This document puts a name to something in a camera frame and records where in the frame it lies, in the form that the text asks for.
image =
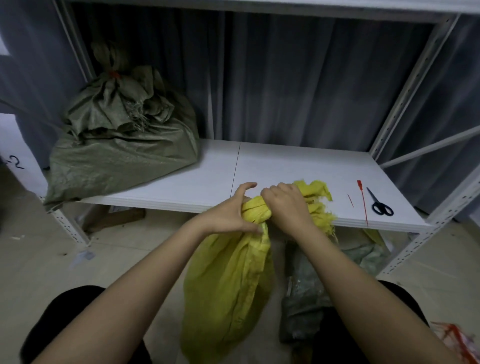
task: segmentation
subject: gray sack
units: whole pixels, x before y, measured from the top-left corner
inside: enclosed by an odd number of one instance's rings
[[[195,163],[195,112],[152,66],[127,75],[127,58],[114,46],[93,44],[105,72],[87,84],[66,112],[50,155],[44,205],[112,194]]]

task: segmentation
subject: tiled floor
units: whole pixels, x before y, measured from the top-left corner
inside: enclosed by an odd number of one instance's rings
[[[189,217],[150,210],[145,220],[95,234],[95,258],[69,268],[76,255],[72,240],[0,166],[0,363],[18,362],[23,340],[54,297],[85,284],[108,286]],[[274,233],[272,240],[275,291],[255,330],[225,363],[289,363],[288,347],[277,339],[283,250]],[[381,278],[404,286],[429,320],[458,323],[467,333],[480,335],[480,244],[460,225],[449,224],[392,275]],[[186,363],[179,350],[182,312],[181,277],[145,337],[154,363]]]

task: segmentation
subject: right hand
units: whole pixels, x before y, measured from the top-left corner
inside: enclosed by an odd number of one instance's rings
[[[296,185],[279,183],[278,186],[264,188],[260,195],[272,211],[272,221],[293,238],[310,226],[315,226]]]

